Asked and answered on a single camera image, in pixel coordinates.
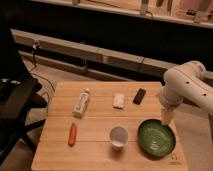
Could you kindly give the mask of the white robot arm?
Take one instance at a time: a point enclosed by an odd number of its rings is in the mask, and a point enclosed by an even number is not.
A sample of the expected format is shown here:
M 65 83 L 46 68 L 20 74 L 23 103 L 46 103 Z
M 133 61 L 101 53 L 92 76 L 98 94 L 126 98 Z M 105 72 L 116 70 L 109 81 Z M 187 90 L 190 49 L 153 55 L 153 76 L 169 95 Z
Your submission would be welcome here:
M 168 69 L 163 76 L 165 85 L 159 92 L 162 105 L 161 124 L 169 125 L 174 109 L 186 98 L 213 116 L 213 87 L 203 82 L 205 66 L 190 61 Z

